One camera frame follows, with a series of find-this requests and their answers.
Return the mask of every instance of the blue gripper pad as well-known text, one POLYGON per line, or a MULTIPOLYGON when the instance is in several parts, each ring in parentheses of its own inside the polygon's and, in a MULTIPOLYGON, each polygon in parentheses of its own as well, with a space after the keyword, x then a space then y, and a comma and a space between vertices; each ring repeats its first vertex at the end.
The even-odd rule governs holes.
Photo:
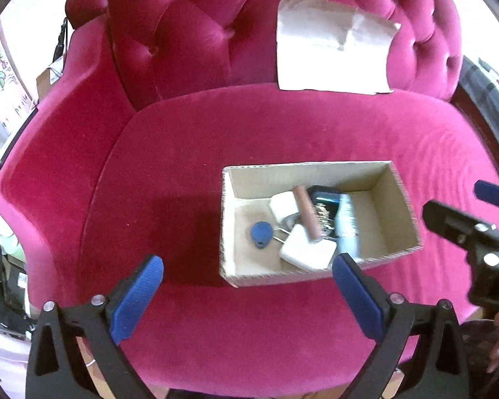
POLYGON ((333 279, 364 335, 379 343, 385 333, 383 311, 341 255, 333 261, 333 279))
POLYGON ((499 186, 484 180, 479 180, 474 187, 475 197, 499 207, 499 186))
POLYGON ((109 333, 117 345, 132 335, 163 280, 163 272, 161 258, 152 257, 113 311, 113 316, 109 320, 109 333))

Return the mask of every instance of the brown box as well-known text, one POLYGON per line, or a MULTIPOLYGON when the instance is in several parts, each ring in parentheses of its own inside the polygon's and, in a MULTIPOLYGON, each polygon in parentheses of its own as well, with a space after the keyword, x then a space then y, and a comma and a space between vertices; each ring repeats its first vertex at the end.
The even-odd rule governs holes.
POLYGON ((37 77, 37 93, 39 94, 39 101, 42 101, 50 92, 54 84, 59 80, 63 74, 63 66, 67 53, 58 58, 51 65, 49 65, 37 77))
POLYGON ((229 166, 222 172, 220 275, 234 287, 326 278, 330 268, 305 271, 279 257, 281 243, 257 249, 250 228, 258 221, 276 226, 268 203, 294 186, 336 187, 351 195, 363 269, 421 248, 416 218, 390 161, 307 162, 229 166))

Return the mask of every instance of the wooden handle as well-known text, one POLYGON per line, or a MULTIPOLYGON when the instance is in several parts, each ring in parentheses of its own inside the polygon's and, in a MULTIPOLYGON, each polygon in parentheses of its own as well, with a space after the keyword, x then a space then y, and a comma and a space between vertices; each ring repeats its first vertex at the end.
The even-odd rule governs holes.
POLYGON ((301 223, 307 231, 309 241, 311 243, 317 243, 323 238, 323 230, 318 218, 316 217, 314 205, 311 201, 309 193, 304 186, 296 186, 292 189, 292 192, 294 193, 294 198, 296 199, 301 223))

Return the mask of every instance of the chair armrest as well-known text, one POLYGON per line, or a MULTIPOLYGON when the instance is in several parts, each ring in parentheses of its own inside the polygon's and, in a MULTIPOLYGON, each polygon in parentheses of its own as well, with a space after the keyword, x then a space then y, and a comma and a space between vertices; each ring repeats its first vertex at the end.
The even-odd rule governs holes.
POLYGON ((24 249, 35 306, 50 299, 77 303, 62 284, 77 280, 96 184, 134 113, 114 66, 107 19, 100 16, 73 34, 62 78, 0 170, 0 215, 24 249))

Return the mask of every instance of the tufted backrest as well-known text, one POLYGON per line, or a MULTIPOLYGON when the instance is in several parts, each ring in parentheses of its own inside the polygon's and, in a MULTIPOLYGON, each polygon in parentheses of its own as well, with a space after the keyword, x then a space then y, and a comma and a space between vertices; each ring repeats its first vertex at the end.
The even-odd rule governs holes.
MULTIPOLYGON (((142 109, 205 89, 273 82, 279 1, 68 0, 67 13, 78 27, 108 11, 122 82, 142 109)), ((451 98, 462 63, 453 0, 332 1, 401 24, 387 63, 390 87, 451 98)))

